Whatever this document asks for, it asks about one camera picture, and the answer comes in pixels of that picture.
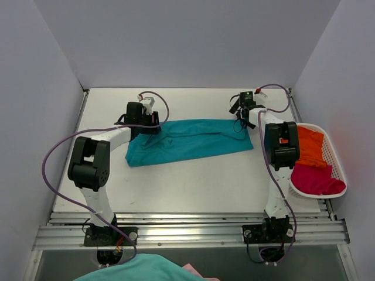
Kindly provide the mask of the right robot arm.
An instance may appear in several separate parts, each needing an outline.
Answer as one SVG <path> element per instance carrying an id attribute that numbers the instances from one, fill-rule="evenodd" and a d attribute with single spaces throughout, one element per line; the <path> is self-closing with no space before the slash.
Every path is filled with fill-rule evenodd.
<path id="1" fill-rule="evenodd" d="M 290 209 L 285 202 L 289 179 L 299 159 L 298 128 L 294 121 L 285 121 L 255 100 L 259 92 L 245 91 L 235 95 L 237 100 L 229 112 L 240 121 L 241 127 L 258 128 L 262 155 L 270 174 L 268 201 L 265 215 L 268 222 L 260 227 L 260 234 L 272 242 L 281 235 L 281 227 L 275 221 L 289 223 Z"/>

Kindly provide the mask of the teal t-shirt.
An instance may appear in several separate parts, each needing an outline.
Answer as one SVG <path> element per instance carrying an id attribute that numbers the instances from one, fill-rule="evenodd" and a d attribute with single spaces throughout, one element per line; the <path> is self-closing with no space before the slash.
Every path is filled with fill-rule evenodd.
<path id="1" fill-rule="evenodd" d="M 130 167 L 200 159 L 253 149 L 248 130 L 230 119 L 168 121 L 156 135 L 130 141 L 125 160 Z"/>

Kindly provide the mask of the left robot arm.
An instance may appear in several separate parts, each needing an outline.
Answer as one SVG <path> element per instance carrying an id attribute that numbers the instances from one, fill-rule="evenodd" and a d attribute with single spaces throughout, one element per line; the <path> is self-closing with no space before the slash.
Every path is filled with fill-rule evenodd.
<path id="1" fill-rule="evenodd" d="M 117 219 L 105 187 L 111 152 L 140 133 L 156 135 L 161 131 L 158 112 L 152 110 L 154 103 L 151 97 L 129 102 L 126 113 L 115 123 L 115 130 L 92 137 L 79 136 L 74 142 L 67 175 L 80 189 L 87 206 L 94 210 L 90 230 L 104 245 L 112 245 L 118 238 L 118 230 L 112 227 L 117 225 Z"/>

